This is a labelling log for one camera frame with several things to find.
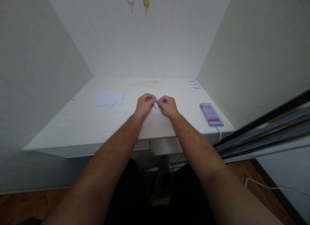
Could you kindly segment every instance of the leg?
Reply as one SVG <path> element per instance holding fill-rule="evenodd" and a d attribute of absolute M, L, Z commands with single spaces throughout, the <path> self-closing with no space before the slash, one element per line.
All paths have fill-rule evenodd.
<path fill-rule="evenodd" d="M 114 189 L 105 224 L 124 221 L 145 223 L 145 217 L 151 212 L 152 205 L 146 192 L 145 179 L 140 174 L 136 161 L 130 158 Z"/>
<path fill-rule="evenodd" d="M 174 175 L 175 192 L 168 205 L 171 224 L 216 224 L 193 169 L 186 164 Z"/>

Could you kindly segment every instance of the white desk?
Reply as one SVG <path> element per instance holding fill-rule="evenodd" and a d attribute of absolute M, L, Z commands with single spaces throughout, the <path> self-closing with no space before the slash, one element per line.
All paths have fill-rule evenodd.
<path fill-rule="evenodd" d="M 107 91 L 123 92 L 123 104 L 118 107 L 98 108 L 94 102 Z M 192 88 L 187 80 L 93 77 L 68 104 L 24 148 L 57 155 L 63 147 L 77 150 L 96 149 L 104 143 L 133 114 L 138 97 L 144 93 L 157 98 L 168 95 L 175 98 L 180 113 L 202 134 L 218 131 L 209 127 L 200 108 L 200 103 L 211 103 L 204 89 Z M 222 133 L 234 131 L 234 127 L 215 107 L 224 126 Z M 152 108 L 142 126 L 139 139 L 174 137 L 171 122 L 160 109 Z"/>

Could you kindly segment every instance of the smartphone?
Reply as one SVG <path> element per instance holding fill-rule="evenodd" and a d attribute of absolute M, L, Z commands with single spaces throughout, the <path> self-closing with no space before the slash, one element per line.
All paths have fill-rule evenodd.
<path fill-rule="evenodd" d="M 223 126 L 223 122 L 221 121 L 220 117 L 215 112 L 213 106 L 210 103 L 201 103 L 200 109 L 206 118 L 208 120 L 209 126 Z"/>

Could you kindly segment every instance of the stack of paper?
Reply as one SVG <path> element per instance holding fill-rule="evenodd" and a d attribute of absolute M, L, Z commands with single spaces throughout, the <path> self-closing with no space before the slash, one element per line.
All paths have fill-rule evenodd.
<path fill-rule="evenodd" d="M 120 106 L 123 103 L 124 93 L 108 91 L 100 94 L 95 105 L 99 108 L 107 108 L 113 106 Z"/>
<path fill-rule="evenodd" d="M 202 86 L 200 85 L 200 83 L 196 79 L 191 79 L 188 81 L 192 82 L 191 85 L 193 88 L 202 88 Z"/>

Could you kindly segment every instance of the hand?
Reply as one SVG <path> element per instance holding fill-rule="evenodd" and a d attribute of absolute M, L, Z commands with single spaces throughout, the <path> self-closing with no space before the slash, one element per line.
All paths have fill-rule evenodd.
<path fill-rule="evenodd" d="M 162 113 L 169 119 L 180 114 L 173 97 L 163 96 L 157 100 L 157 104 L 161 108 Z"/>
<path fill-rule="evenodd" d="M 146 93 L 138 98 L 135 114 L 145 120 L 156 102 L 156 96 Z"/>

